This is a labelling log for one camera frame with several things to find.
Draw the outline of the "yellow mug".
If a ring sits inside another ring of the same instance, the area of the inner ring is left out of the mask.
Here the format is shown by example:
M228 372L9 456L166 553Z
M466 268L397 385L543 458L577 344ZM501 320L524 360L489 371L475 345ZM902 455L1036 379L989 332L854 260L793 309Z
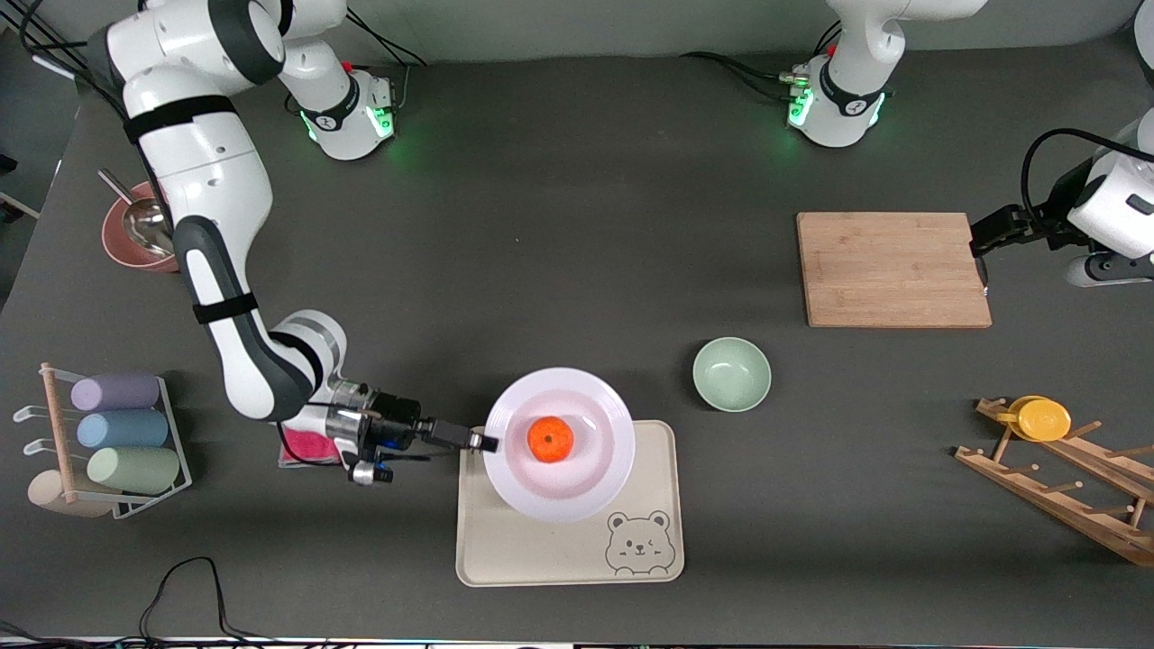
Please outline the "yellow mug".
M1005 411L994 415L994 420L1005 425L1017 437L1034 443L1062 440L1072 430L1072 418L1066 406L1046 396L1022 396Z

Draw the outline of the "beige cup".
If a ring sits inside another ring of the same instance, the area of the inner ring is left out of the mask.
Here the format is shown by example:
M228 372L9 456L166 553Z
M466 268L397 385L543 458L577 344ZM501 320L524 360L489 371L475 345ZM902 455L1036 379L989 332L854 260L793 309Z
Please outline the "beige cup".
M108 497L119 497L121 494L119 488L108 488L90 480L83 471L75 473L73 482L74 488L83 490L83 492L108 494ZM33 477L33 480L29 484L29 488L27 488L27 497L33 505L50 512L82 519L100 517L111 513L117 507L117 503L113 502L84 500L83 498L78 498L78 501L69 503L65 498L65 492L60 471L58 469L50 469Z

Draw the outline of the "beige tray with bear print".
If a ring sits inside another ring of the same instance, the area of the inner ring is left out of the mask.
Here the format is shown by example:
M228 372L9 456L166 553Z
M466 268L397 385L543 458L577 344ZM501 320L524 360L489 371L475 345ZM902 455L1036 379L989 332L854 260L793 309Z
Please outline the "beige tray with bear print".
M537 521L493 488L478 453L460 452L456 574L473 588L664 583L685 564L674 431L634 423L624 488L593 517Z

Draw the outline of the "green cup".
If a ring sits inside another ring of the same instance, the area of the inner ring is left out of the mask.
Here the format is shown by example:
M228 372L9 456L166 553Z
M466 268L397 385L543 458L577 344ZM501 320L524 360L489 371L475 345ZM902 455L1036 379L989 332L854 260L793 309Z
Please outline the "green cup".
M87 460L87 476L105 488L158 497L180 473L177 452L162 447L110 447Z

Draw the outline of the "purple cup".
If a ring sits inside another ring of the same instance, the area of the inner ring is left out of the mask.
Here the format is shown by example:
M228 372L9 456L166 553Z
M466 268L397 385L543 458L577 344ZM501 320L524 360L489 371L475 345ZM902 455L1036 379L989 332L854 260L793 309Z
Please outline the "purple cup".
M73 406L82 412L151 409L158 400L160 400L158 378L140 372L87 376L75 382L70 391Z

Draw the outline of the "metal scoop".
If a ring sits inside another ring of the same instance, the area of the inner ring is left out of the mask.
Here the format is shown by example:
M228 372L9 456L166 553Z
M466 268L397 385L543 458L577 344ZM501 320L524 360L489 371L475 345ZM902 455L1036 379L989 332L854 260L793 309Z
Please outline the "metal scoop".
M123 233L128 234L133 243L136 243L140 248L145 249L151 256L157 259L173 256L174 246L170 239L172 227L170 227L168 218L162 211L162 206L157 201L157 197L134 196L132 189L121 182L108 169L99 167L97 174L117 193L117 196L127 203L123 221L121 222Z

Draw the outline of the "mint green bowl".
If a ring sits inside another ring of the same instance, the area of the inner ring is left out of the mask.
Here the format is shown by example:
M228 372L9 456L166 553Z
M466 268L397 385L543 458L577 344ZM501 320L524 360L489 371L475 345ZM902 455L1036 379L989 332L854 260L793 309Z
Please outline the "mint green bowl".
M698 350L691 379L700 400L721 412L745 412L758 406L774 385L765 353L745 338L721 337Z

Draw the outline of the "orange mandarin fruit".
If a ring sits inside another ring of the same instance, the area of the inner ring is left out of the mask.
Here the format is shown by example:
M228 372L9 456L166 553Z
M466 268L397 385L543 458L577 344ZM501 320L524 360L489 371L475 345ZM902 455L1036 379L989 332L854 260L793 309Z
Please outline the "orange mandarin fruit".
M564 461L572 455L574 431L560 416L540 416L527 430L527 446L538 462Z

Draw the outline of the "pink folded cloth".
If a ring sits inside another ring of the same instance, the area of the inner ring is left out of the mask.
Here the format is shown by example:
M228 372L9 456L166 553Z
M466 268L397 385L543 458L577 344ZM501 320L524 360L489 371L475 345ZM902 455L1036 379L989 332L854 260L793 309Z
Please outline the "pink folded cloth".
M277 465L280 469L308 467L340 467L340 452L334 440L322 434L287 428L278 425L280 448Z

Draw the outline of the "wooden cutting board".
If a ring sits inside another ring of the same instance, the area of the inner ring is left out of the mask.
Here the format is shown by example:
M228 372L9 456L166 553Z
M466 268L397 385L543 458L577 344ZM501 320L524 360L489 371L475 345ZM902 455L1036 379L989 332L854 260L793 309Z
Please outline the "wooden cutting board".
M815 328L986 329L964 212L802 211L797 247Z

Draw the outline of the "wooden peg mug rack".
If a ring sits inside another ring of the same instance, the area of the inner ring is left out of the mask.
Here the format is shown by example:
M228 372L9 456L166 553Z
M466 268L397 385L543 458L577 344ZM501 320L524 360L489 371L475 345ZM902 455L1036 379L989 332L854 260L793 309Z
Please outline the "wooden peg mug rack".
M1072 430L1062 440L1050 443L1026 441L994 420L994 415L1005 411L1016 400L979 398L974 410L998 424L1002 434L992 452L960 446L953 452L956 460L1126 562L1154 568L1154 443L1126 449L1108 448L1088 439L1092 432L1102 427L1101 420L1076 425L1072 416ZM1126 502L1109 506L1085 503L1076 497L1084 488L1082 480L1048 485L1036 477L1041 468L1035 462L1021 467L1006 464L1005 454L1014 441L1033 443L1050 452L1092 480L1117 490L1127 498Z

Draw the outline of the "pink bowl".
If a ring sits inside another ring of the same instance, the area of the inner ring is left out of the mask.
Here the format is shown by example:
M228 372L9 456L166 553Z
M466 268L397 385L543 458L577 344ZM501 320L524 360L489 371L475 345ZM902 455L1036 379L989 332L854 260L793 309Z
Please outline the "pink bowl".
M100 243L106 255L128 270L141 270L157 274L178 274L179 263L177 258L151 253L133 243L132 237L123 230L123 214L128 203L123 197L117 197L110 206L100 230Z

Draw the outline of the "pale lavender round plate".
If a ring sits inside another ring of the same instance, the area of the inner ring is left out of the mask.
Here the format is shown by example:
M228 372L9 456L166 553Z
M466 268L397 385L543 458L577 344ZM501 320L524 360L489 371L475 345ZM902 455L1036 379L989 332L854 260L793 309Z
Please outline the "pale lavender round plate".
M538 462L527 430L540 416L560 416L574 431L564 461ZM499 452L484 452L499 497L515 510L547 523L570 523L602 510L623 488L637 452L632 416L609 383L585 370L535 370L499 395L484 435Z

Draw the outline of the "blue cup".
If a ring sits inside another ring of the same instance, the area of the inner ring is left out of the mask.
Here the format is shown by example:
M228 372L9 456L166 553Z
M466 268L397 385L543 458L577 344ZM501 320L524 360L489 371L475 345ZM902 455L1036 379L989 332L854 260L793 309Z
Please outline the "blue cup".
M89 449L162 447L168 440L168 416L153 409L121 409L87 415L76 428Z

